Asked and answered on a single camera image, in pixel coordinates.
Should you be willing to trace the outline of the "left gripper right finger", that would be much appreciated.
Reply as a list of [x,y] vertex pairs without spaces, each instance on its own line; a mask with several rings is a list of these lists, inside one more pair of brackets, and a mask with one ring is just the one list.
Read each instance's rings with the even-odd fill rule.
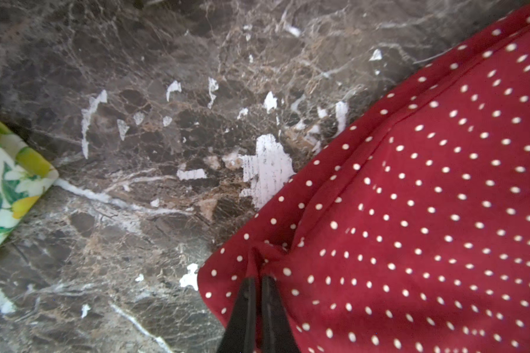
[[262,343],[265,353],[300,353],[281,294],[272,277],[261,281]]

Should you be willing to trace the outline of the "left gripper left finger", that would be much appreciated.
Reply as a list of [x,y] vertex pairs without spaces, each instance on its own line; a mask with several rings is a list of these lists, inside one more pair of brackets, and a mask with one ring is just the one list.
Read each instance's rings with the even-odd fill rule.
[[256,348],[256,281],[241,284],[217,353],[252,353]]

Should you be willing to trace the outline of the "red polka dot skirt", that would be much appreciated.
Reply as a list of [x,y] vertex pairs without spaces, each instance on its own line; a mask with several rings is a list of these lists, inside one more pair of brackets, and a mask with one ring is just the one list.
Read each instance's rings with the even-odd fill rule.
[[206,261],[272,277],[300,352],[530,352],[530,4],[419,70]]

